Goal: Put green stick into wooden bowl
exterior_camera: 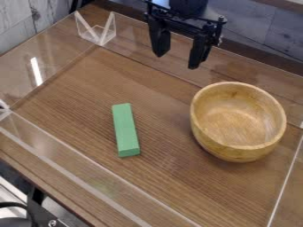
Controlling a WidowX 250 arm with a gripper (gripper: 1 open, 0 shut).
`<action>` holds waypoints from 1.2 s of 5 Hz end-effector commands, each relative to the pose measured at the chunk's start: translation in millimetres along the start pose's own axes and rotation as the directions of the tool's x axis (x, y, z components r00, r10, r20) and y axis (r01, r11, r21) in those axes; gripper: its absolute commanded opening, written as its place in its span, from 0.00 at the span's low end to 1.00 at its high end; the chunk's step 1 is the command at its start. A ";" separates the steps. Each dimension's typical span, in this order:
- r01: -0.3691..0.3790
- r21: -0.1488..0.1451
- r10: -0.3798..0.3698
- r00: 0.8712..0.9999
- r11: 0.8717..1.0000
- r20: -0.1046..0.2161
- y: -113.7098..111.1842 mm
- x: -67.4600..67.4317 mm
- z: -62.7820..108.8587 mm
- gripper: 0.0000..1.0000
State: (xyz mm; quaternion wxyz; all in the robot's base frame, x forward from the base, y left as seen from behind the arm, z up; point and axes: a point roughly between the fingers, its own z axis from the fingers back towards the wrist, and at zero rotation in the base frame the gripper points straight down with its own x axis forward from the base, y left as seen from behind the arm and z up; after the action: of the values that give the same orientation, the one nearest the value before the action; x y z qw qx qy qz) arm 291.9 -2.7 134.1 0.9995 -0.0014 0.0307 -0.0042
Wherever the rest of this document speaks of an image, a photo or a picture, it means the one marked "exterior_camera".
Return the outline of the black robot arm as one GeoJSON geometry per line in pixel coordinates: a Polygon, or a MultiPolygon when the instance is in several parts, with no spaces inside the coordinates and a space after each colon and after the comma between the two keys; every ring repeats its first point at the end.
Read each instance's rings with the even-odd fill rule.
{"type": "Polygon", "coordinates": [[[143,0],[150,29],[151,49],[160,58],[171,50],[171,32],[194,39],[188,68],[196,69],[207,60],[214,46],[223,39],[227,18],[208,6],[208,0],[143,0]]]}

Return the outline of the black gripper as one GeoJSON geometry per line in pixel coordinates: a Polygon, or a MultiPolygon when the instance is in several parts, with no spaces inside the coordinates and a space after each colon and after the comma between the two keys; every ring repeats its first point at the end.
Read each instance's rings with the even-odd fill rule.
{"type": "Polygon", "coordinates": [[[210,0],[143,0],[150,27],[151,49],[160,58],[171,49],[171,31],[191,33],[194,45],[190,52],[188,68],[196,69],[207,60],[216,45],[215,29],[227,23],[224,15],[210,6],[210,0]]]}

